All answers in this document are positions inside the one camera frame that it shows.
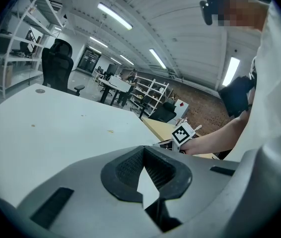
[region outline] black cap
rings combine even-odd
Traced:
[[[207,0],[200,1],[200,8],[202,12],[202,17],[205,20],[205,23],[210,26],[212,25],[212,15],[218,15],[218,21],[220,24],[223,24],[224,16],[222,13],[221,7],[223,6],[223,0]]]

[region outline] shelving unit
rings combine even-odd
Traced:
[[[150,116],[157,109],[157,106],[159,104],[163,104],[163,102],[165,102],[169,98],[172,90],[168,90],[169,84],[164,85],[162,83],[157,82],[155,79],[150,80],[148,78],[139,76],[137,76],[136,78],[138,78],[138,82],[134,91],[140,92],[143,97],[149,96],[150,98],[152,98],[152,101],[148,103],[150,109],[147,108],[145,110],[145,113]],[[160,92],[154,89],[154,87],[163,88],[163,91]],[[134,98],[141,100],[141,98],[139,98],[136,94],[133,94],[133,96]],[[138,106],[133,99],[130,99],[130,101],[133,102],[136,106]]]
[[[49,25],[45,26],[43,25],[37,18],[34,17],[31,13],[29,13],[29,10],[33,8],[34,6],[37,6],[37,10],[47,19]],[[30,0],[30,4],[23,12],[10,12],[13,16],[17,17],[19,20],[14,32],[12,34],[2,34],[0,33],[0,38],[6,38],[9,39],[9,45],[7,47],[7,51],[4,54],[0,54],[0,66],[3,62],[2,67],[2,84],[0,85],[0,92],[2,92],[3,98],[6,97],[6,90],[16,85],[24,80],[30,79],[32,77],[41,75],[42,72],[39,71],[39,64],[41,62],[41,53],[42,49],[45,46],[45,43],[47,41],[48,36],[53,36],[53,33],[50,29],[54,27],[54,25],[57,25],[59,27],[63,28],[63,25],[61,23],[61,20],[58,18],[56,12],[53,10],[50,1],[49,0]],[[35,43],[33,41],[29,41],[20,37],[17,37],[17,31],[21,25],[22,22],[25,22],[30,27],[35,28],[39,32],[43,34],[43,36],[40,39],[40,43]],[[11,48],[14,41],[20,41],[29,43],[33,46],[38,46],[38,50],[35,54],[35,57],[27,58],[27,57],[18,57],[11,55]],[[7,64],[9,62],[33,62],[31,64],[31,67],[25,66],[22,68],[21,71],[13,72],[12,78],[11,78],[11,84],[9,86],[5,86],[5,79],[6,79],[6,73],[7,73]]]

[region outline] wooden desk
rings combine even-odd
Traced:
[[[149,118],[141,118],[143,123],[150,129],[152,133],[156,137],[159,138],[161,141],[165,141],[168,139],[171,139],[171,132],[174,130],[175,126],[169,123],[164,123],[161,121],[152,120]],[[197,154],[195,156],[208,158],[208,159],[218,159],[216,155],[213,153],[207,153],[207,154]]]

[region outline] brick wall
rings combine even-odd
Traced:
[[[126,76],[131,71],[123,70],[122,72],[123,76]],[[152,74],[138,72],[138,76],[148,79],[155,78],[159,83],[169,83],[170,87],[174,89],[173,92],[177,94],[176,98],[189,104],[185,117],[188,118],[191,127],[195,128],[200,124],[202,125],[202,128],[199,130],[201,135],[216,131],[230,121],[222,100],[213,95]]]

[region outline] white shirt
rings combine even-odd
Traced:
[[[262,31],[255,67],[257,85],[249,121],[225,160],[241,161],[246,151],[281,135],[281,11],[274,2]]]

